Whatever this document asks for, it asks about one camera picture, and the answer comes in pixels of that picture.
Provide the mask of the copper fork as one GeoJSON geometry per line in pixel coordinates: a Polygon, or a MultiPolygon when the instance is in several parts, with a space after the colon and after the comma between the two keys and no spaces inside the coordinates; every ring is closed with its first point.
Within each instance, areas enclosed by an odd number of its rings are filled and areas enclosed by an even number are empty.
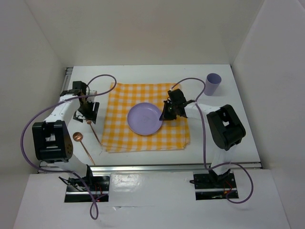
{"type": "Polygon", "coordinates": [[[90,126],[90,128],[91,128],[91,130],[92,130],[92,132],[93,132],[93,135],[94,135],[94,137],[96,138],[98,144],[99,144],[100,146],[102,146],[102,144],[101,144],[101,142],[100,142],[100,140],[99,140],[99,138],[98,138],[98,136],[97,136],[97,134],[96,134],[96,132],[95,132],[93,126],[92,126],[92,121],[91,121],[91,120],[88,120],[88,121],[86,121],[86,123],[90,126]]]}

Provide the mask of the lilac plastic plate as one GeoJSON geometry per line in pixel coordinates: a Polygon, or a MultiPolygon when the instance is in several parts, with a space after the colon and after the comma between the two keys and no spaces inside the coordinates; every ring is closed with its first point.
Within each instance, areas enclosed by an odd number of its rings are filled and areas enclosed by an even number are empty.
{"type": "Polygon", "coordinates": [[[153,135],[162,126],[162,112],[152,103],[138,103],[127,114],[129,128],[138,135],[153,135]]]}

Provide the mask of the yellow white checkered cloth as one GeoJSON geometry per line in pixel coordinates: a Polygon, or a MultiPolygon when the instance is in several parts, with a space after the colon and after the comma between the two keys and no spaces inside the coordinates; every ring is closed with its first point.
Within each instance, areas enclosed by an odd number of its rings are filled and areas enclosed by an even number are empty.
{"type": "Polygon", "coordinates": [[[187,119],[177,117],[163,122],[157,133],[141,136],[128,126],[129,110],[138,103],[152,103],[163,109],[172,83],[111,84],[102,134],[102,146],[109,153],[132,151],[180,150],[190,143],[187,119]]]}

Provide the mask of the lilac plastic cup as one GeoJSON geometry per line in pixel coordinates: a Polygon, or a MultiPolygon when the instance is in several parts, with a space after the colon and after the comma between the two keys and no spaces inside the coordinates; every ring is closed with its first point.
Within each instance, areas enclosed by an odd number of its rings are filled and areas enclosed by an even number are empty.
{"type": "Polygon", "coordinates": [[[220,75],[216,73],[208,74],[205,80],[204,94],[207,96],[212,96],[221,82],[222,78],[220,75]]]}

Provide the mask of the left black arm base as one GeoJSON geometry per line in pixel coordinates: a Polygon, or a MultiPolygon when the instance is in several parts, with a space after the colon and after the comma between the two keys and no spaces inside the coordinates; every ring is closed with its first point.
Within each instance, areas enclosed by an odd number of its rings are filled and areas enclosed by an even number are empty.
{"type": "MultiPolygon", "coordinates": [[[[78,178],[59,177],[66,185],[65,203],[91,202],[92,198],[85,185],[78,178]]],[[[92,172],[82,178],[95,200],[109,201],[110,176],[93,176],[92,172]]]]}

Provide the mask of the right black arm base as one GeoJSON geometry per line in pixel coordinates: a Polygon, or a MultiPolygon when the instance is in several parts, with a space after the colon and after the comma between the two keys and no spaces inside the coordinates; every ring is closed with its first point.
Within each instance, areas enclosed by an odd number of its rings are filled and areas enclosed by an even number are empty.
{"type": "Polygon", "coordinates": [[[239,198],[235,176],[230,170],[220,180],[212,172],[193,174],[189,183],[194,185],[196,200],[239,198]]]}

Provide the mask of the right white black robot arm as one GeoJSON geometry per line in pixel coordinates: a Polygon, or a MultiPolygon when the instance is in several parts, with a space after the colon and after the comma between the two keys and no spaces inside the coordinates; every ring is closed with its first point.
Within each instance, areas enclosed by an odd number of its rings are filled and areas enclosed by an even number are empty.
{"type": "Polygon", "coordinates": [[[215,145],[221,150],[214,155],[209,169],[208,182],[213,187],[219,187],[224,182],[224,176],[229,173],[230,163],[236,145],[241,143],[246,131],[231,105],[222,107],[200,104],[196,100],[187,101],[180,89],[169,90],[164,101],[161,121],[171,121],[177,117],[191,118],[202,121],[203,136],[205,121],[207,121],[215,145]]]}

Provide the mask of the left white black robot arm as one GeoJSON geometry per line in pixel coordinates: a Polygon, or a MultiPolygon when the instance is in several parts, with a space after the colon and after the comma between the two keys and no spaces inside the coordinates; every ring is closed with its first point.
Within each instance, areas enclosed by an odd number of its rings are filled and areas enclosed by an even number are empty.
{"type": "Polygon", "coordinates": [[[94,178],[87,174],[87,165],[73,154],[73,142],[68,131],[70,120],[96,122],[99,103],[94,101],[96,90],[82,81],[75,81],[72,89],[62,91],[60,105],[42,122],[35,122],[32,134],[36,158],[54,164],[62,170],[79,175],[77,184],[83,190],[94,186],[94,178]]]}

